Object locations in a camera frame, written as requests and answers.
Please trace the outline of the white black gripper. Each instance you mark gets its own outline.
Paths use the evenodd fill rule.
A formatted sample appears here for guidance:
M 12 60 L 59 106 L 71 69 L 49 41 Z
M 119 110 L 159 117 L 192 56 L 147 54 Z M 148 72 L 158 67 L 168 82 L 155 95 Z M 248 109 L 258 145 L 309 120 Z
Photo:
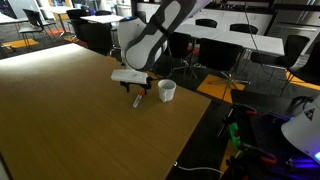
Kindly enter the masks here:
M 113 81 L 118 81 L 121 85 L 125 86 L 127 93 L 130 92 L 130 84 L 142 86 L 142 95 L 147 95 L 147 89 L 151 88 L 150 77 L 145 72 L 117 69 L 112 72 L 111 79 Z

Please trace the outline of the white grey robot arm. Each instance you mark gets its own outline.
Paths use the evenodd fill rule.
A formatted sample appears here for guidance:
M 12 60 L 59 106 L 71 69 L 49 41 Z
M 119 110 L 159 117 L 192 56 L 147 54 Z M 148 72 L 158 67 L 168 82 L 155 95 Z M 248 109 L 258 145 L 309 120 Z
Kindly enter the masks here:
M 129 91 L 131 84 L 151 88 L 150 70 L 165 51 L 169 36 L 183 23 L 211 0 L 163 0 L 148 23 L 129 16 L 118 23 L 118 42 L 124 69 L 114 70 L 113 81 L 118 81 Z

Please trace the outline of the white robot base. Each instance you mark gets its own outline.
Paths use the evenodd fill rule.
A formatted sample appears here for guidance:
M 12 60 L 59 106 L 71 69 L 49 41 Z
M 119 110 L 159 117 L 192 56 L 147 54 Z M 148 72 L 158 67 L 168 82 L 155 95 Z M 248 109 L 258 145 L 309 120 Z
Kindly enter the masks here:
M 320 96 L 281 126 L 283 136 L 320 164 Z

